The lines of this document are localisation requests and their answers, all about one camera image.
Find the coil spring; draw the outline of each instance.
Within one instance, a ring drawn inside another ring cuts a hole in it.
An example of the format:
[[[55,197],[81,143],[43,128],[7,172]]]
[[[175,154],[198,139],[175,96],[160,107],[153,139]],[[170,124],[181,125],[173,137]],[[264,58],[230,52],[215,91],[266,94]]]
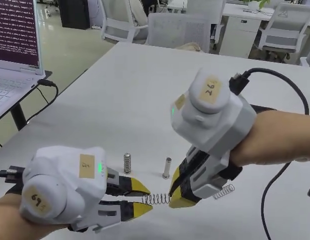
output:
[[[171,197],[167,193],[157,193],[144,195],[141,197],[141,201],[147,205],[169,204]]]
[[[132,161],[131,154],[125,153],[125,155],[124,155],[124,173],[126,173],[126,174],[130,174],[132,171],[131,161]]]
[[[224,197],[227,194],[230,194],[231,192],[235,191],[235,187],[232,184],[226,185],[224,186],[221,191],[219,191],[218,193],[213,195],[213,198],[215,200],[220,199],[222,197]]]

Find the number label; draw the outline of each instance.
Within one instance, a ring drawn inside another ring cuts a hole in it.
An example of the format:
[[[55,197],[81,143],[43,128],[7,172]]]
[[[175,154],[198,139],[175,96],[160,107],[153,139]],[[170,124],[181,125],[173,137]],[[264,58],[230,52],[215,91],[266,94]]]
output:
[[[185,103],[185,95],[182,94],[182,95],[180,95],[180,97],[175,101],[175,106],[176,106],[176,108],[177,108],[178,110],[180,110],[180,109],[183,107],[184,103]]]
[[[209,76],[200,91],[199,99],[214,104],[220,94],[221,87],[222,82],[216,76]]]
[[[79,178],[94,179],[95,178],[95,156],[81,154],[79,156]]]
[[[33,210],[41,216],[45,216],[52,209],[51,205],[45,200],[45,198],[34,186],[29,187],[23,193],[23,197],[30,204]]]

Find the metal pin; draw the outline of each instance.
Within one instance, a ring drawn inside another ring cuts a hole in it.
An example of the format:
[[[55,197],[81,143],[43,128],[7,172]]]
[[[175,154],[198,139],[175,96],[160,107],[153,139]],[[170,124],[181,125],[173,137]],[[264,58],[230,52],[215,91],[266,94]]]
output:
[[[132,156],[130,153],[127,152],[124,154],[124,173],[125,174],[130,174],[132,171],[131,159],[132,159]]]
[[[170,157],[166,158],[164,173],[162,174],[163,179],[170,178],[170,168],[171,168],[172,159]]]

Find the human arm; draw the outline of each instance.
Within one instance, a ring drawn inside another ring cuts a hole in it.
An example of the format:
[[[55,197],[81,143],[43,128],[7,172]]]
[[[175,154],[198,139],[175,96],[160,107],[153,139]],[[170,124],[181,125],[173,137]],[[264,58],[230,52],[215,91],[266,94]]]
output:
[[[310,158],[310,116],[274,110],[259,113],[247,137],[230,154],[238,166],[298,158]]]
[[[19,208],[22,197],[6,194],[0,198],[0,240],[40,240],[67,225],[39,225],[21,217]]]

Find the laptop keyboard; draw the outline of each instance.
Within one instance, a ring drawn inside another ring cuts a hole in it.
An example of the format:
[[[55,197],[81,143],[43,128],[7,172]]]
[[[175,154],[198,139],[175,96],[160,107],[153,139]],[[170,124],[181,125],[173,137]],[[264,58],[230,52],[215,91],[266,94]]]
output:
[[[0,106],[19,93],[19,89],[28,86],[33,79],[8,80],[0,78]]]

